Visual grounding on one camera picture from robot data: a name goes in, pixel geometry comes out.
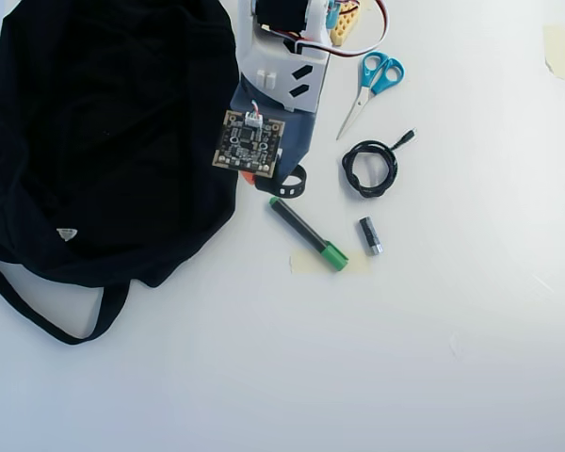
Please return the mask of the white and blue-grey gripper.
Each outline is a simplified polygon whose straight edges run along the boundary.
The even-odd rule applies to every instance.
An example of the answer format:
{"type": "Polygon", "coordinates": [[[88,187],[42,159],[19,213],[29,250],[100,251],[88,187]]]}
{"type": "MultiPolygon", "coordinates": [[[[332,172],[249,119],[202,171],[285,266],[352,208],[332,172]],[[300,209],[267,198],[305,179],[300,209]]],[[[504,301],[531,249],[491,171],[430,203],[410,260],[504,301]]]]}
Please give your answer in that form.
{"type": "MultiPolygon", "coordinates": [[[[278,178],[284,179],[309,152],[330,56],[311,48],[294,53],[290,39],[257,26],[238,27],[236,37],[241,73],[254,88],[288,110],[281,115],[284,130],[278,162],[278,178]]],[[[241,175],[255,186],[254,173],[242,171],[241,175]]]]}

